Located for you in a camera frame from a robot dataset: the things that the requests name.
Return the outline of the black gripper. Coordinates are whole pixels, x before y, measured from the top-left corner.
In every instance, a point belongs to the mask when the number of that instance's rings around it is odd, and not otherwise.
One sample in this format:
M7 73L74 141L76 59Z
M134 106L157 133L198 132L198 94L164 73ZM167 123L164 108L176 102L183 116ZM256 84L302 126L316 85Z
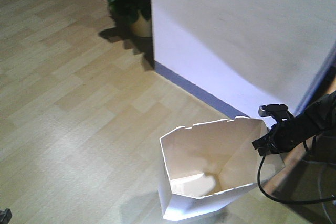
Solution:
M280 123L274 124L266 135L252 141L252 145L260 156L287 153L297 146Z

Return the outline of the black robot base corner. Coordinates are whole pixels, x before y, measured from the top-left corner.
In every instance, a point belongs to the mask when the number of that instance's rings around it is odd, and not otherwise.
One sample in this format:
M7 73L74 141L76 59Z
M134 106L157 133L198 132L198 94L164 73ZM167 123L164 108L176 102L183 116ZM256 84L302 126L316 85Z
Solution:
M0 224L9 224L11 218L12 218L12 212L9 208L1 210Z

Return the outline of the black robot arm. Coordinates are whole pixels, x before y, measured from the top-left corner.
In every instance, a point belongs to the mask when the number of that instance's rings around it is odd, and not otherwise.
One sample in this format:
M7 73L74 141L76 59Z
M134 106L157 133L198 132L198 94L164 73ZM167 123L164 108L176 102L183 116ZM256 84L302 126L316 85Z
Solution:
M335 92L314 101L297 116L284 104L259 107L261 117L272 117L274 124L263 137L252 142L260 156L287 153L307 139L335 128Z

